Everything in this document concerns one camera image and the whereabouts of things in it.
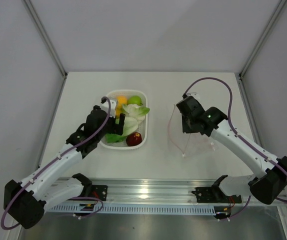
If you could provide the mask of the green lettuce head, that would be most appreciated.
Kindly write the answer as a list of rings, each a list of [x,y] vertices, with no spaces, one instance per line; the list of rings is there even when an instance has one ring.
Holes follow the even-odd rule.
[[[145,120],[149,112],[150,108],[148,107],[139,106],[137,104],[123,104],[119,114],[125,114],[123,134],[106,134],[106,142],[110,144],[124,141],[139,128],[139,125]]]

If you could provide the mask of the clear zip top bag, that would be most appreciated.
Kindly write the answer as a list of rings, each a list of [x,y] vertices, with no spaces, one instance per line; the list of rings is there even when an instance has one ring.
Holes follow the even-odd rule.
[[[170,146],[179,152],[183,159],[210,154],[219,149],[219,146],[205,135],[183,132],[182,115],[175,104],[167,124],[167,137]]]

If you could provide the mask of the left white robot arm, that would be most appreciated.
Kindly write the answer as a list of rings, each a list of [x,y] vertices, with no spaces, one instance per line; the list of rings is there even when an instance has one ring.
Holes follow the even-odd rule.
[[[17,224],[29,229],[36,225],[43,215],[53,207],[67,200],[102,203],[99,197],[92,197],[92,181],[81,173],[74,174],[67,181],[55,185],[55,181],[74,164],[92,152],[106,134],[122,135],[124,120],[116,123],[117,101],[103,97],[95,105],[86,122],[66,140],[62,149],[46,166],[38,168],[21,181],[9,181],[4,187],[3,208],[0,225],[5,225],[6,215]]]

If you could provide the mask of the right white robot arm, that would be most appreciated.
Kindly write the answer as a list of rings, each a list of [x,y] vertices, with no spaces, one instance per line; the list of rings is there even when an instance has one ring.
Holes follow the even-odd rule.
[[[193,97],[187,96],[176,104],[182,119],[183,133],[206,135],[224,145],[252,171],[251,175],[222,175],[211,186],[212,197],[223,202],[230,196],[252,196],[270,205],[287,186],[287,156],[277,157],[264,150],[230,126],[221,110],[204,110]]]

